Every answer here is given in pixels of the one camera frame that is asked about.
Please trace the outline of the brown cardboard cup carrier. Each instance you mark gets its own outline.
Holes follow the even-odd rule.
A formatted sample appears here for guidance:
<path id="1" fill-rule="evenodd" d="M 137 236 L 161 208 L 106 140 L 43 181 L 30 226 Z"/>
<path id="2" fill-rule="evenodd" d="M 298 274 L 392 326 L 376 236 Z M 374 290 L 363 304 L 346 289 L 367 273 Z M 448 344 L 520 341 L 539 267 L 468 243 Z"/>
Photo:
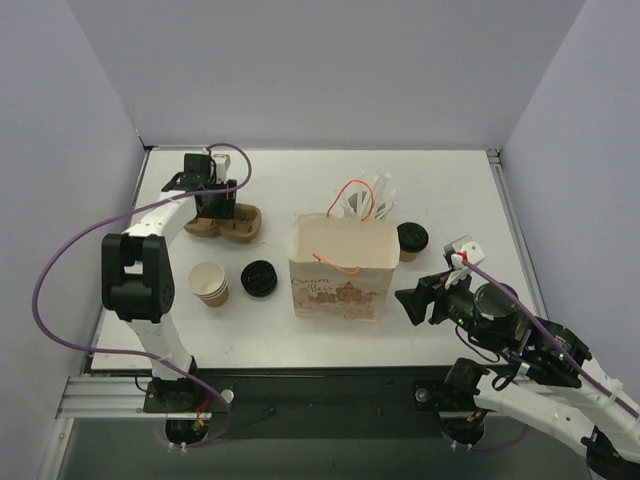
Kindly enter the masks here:
<path id="1" fill-rule="evenodd" d="M 194 218 L 184 230 L 203 238 L 223 237 L 238 244 L 255 240 L 262 226 L 262 212 L 255 205 L 237 203 L 231 219 Z"/>

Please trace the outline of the black cup lid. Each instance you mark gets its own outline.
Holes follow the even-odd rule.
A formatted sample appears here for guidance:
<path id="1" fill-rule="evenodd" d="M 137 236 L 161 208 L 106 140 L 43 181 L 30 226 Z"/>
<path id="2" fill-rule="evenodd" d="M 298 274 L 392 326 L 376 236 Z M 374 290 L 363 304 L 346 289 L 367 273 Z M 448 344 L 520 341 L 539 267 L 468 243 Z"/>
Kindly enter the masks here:
<path id="1" fill-rule="evenodd" d="M 422 252 L 429 243 L 429 234 L 420 224 L 403 222 L 397 226 L 400 250 L 407 253 Z"/>

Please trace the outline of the stack of brown paper cups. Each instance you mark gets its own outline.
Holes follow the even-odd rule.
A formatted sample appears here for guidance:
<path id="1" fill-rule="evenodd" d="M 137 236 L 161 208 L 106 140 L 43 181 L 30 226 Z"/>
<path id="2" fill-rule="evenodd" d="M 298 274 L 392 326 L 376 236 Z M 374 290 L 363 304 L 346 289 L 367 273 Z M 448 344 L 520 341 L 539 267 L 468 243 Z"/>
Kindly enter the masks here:
<path id="1" fill-rule="evenodd" d="M 229 298 L 225 270 L 217 263 L 195 265 L 189 272 L 187 284 L 190 291 L 210 308 L 221 307 Z"/>

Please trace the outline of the paper takeout bag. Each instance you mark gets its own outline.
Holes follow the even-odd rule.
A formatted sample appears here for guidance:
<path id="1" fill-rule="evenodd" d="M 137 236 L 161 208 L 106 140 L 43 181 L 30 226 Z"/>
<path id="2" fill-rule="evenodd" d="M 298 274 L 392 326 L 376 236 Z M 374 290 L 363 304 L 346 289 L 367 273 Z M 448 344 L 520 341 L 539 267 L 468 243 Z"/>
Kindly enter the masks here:
<path id="1" fill-rule="evenodd" d="M 337 217 L 332 210 L 347 190 L 364 189 L 362 213 Z M 321 213 L 300 215 L 291 227 L 288 265 L 294 314 L 375 322 L 385 309 L 400 261 L 396 225 L 374 217 L 377 195 L 351 179 Z"/>

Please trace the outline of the single brown paper cup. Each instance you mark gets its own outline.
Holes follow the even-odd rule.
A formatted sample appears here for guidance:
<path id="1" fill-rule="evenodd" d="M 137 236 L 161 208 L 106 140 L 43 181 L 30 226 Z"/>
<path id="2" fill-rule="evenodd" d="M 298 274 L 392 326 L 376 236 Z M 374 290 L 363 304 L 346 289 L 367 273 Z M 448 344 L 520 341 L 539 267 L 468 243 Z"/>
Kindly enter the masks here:
<path id="1" fill-rule="evenodd" d="M 420 251 L 414 252 L 414 251 L 407 251 L 407 250 L 401 249 L 400 255 L 399 255 L 399 261 L 410 263 L 415 261 L 419 255 L 420 255 Z"/>

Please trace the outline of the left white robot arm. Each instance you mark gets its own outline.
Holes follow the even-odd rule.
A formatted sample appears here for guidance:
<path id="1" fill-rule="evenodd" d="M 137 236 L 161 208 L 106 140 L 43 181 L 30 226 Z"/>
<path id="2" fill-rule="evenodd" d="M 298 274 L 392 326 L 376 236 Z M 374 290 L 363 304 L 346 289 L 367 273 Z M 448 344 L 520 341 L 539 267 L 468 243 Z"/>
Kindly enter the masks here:
<path id="1" fill-rule="evenodd" d="M 161 189 L 161 204 L 101 243 L 103 306 L 133 330 L 144 352 L 155 356 L 149 397 L 182 411 L 199 406 L 205 391 L 186 376 L 197 365 L 170 316 L 175 282 L 168 247 L 195 218 L 234 216 L 238 182 L 228 177 L 230 165 L 227 154 L 185 154 L 183 170 Z"/>

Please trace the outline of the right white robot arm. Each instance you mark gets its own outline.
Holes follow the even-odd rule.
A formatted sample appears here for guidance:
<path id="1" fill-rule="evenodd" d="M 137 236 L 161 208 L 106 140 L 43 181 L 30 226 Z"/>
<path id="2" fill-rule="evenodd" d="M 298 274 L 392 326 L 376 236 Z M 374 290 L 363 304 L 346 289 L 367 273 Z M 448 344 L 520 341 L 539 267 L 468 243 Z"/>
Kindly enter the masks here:
<path id="1" fill-rule="evenodd" d="M 395 297 L 413 325 L 450 320 L 472 347 L 505 363 L 459 358 L 450 367 L 444 398 L 476 408 L 443 428 L 452 442 L 473 447 L 483 417 L 493 411 L 556 438 L 601 478 L 638 478 L 639 406 L 589 348 L 568 328 L 527 311 L 510 286 L 490 281 L 472 290 L 470 279 L 448 285 L 451 275 L 422 277 Z"/>

